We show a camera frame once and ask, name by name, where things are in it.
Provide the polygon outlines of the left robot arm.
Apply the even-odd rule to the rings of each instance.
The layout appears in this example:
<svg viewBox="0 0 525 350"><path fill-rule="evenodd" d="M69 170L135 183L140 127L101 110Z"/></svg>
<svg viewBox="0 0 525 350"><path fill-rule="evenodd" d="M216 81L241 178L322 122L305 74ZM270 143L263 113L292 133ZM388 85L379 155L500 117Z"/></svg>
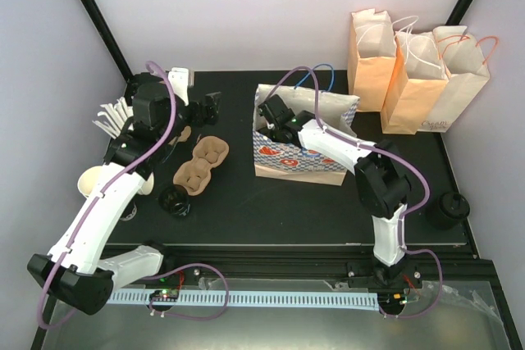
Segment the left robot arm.
<svg viewBox="0 0 525 350"><path fill-rule="evenodd" d="M121 104L127 117L117 123L92 192L60 240L46 254L34 254L28 272L54 296L87 315L97 313L112 293L151 277L159 284L176 274L175 262L153 244L102 259L118 221L144 192L155 167L169 154L169 143L188 126L217 123L221 95L199 101L182 98L168 78L150 78Z"/></svg>

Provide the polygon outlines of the blue checkered paper bag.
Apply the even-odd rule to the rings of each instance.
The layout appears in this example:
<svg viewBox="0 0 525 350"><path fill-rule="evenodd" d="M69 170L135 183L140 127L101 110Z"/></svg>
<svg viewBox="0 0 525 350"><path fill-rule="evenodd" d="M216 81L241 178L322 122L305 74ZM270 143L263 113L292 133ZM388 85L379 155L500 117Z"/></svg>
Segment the blue checkered paper bag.
<svg viewBox="0 0 525 350"><path fill-rule="evenodd" d="M313 68L295 86L259 84L253 109L253 163L259 177L341 186L366 144L352 131L359 97L323 89Z"/></svg>

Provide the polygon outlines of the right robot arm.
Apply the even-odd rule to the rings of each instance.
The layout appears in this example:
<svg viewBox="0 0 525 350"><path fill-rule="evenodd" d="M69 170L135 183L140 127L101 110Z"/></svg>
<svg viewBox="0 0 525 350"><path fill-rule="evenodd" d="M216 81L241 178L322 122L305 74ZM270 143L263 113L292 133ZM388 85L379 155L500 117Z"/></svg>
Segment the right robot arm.
<svg viewBox="0 0 525 350"><path fill-rule="evenodd" d="M406 171L390 157L395 145L350 136L310 111L294 113L278 95L264 100L255 112L267 122L262 133L272 141L319 152L354 175L359 201L372 217L374 280L381 287L398 282L406 249L402 215L411 185Z"/></svg>

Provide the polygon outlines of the brown carrier half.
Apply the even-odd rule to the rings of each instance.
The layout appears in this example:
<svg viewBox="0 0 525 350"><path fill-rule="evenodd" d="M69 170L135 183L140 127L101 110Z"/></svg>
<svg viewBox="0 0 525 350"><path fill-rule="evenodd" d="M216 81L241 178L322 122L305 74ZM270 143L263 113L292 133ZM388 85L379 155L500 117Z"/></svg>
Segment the brown carrier half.
<svg viewBox="0 0 525 350"><path fill-rule="evenodd" d="M218 137L201 138L192 151L192 159L174 174L173 184L183 187L190 196L201 194L212 178L212 169L225 161L229 150L228 143Z"/></svg>

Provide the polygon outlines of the black coffee cup stack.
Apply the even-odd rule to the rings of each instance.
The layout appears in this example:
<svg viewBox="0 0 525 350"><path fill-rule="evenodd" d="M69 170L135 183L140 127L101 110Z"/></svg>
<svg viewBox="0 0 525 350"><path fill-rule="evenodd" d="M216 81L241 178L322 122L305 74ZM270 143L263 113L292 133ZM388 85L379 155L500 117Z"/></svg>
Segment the black coffee cup stack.
<svg viewBox="0 0 525 350"><path fill-rule="evenodd" d="M468 200L457 192L443 193L425 210L427 222L437 230L450 230L470 215Z"/></svg>

